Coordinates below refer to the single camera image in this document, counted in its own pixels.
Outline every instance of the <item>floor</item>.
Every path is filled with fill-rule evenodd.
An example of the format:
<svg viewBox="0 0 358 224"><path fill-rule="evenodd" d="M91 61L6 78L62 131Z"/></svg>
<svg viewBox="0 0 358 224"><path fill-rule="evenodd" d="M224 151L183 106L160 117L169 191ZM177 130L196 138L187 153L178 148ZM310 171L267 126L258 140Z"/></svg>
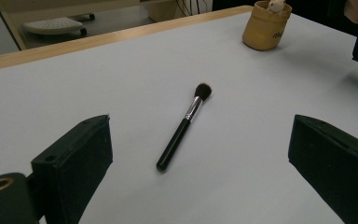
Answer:
<svg viewBox="0 0 358 224"><path fill-rule="evenodd" d="M100 35L153 23L153 21L148 18L147 9L145 7L126 7L98 12L94 15L95 21L91 21L89 16L77 16L73 18L83 22L88 31L86 36ZM30 42L30 47L37 48L83 37L80 32L73 32L67 35L40 36L28 34L27 38ZM15 51L18 51L18 48L0 18L0 54Z"/></svg>
<svg viewBox="0 0 358 224"><path fill-rule="evenodd" d="M153 23L153 21L148 18L145 7L126 7L105 12L98 12L94 15L95 21L90 20L88 15L71 17L71 19L81 21L83 23L87 29L86 36L100 35ZM42 47L78 38L83 38L80 32L72 32L65 35L27 34L27 39L31 48Z"/></svg>

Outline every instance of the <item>wooden cup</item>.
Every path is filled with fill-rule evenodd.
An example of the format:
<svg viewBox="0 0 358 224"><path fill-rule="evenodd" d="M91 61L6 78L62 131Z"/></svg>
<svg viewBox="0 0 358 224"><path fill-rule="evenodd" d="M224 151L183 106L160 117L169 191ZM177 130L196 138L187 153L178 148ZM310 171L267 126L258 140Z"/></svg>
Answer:
<svg viewBox="0 0 358 224"><path fill-rule="evenodd" d="M269 1L256 2L251 18L243 32L243 43L252 49L276 48L292 12L292 8L287 4L282 12L268 11L268 7Z"/></svg>

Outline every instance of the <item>silver brush ferrule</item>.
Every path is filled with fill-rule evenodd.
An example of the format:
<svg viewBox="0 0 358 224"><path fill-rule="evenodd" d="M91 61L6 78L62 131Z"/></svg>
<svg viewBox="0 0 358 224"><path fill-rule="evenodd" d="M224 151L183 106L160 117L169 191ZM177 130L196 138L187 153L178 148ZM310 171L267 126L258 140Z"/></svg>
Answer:
<svg viewBox="0 0 358 224"><path fill-rule="evenodd" d="M193 104L191 104L190 108L187 110L185 115L185 119L193 120L196 117L197 112L199 111L200 106L202 105L202 99L199 96L194 98Z"/></svg>

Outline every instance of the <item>white object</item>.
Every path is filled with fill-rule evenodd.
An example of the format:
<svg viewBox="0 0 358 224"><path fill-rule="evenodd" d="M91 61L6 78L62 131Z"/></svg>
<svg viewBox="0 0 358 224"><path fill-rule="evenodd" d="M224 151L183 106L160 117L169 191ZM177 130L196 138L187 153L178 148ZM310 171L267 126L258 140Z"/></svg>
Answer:
<svg viewBox="0 0 358 224"><path fill-rule="evenodd" d="M274 13L282 12L285 4L285 0L270 0L268 3L268 11Z"/></svg>
<svg viewBox="0 0 358 224"><path fill-rule="evenodd" d="M23 24L23 27L26 31L38 35L62 35L85 29L83 23L69 18L27 22Z"/></svg>

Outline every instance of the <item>wooden table edge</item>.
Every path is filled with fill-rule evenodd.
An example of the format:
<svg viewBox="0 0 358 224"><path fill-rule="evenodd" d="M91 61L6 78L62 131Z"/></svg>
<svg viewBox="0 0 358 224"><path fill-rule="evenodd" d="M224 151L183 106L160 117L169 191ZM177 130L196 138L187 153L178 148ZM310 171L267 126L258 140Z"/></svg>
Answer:
<svg viewBox="0 0 358 224"><path fill-rule="evenodd" d="M66 53L80 51L83 49L90 49L143 35L151 35L154 33L197 24L204 21L213 21L241 13L250 12L252 8L253 7L249 6L233 7L171 21L152 23L145 26L134 27L127 30L116 31L103 35L90 36L41 48L27 49L18 52L2 54L0 55L0 68L10 67L22 63L30 63Z"/></svg>

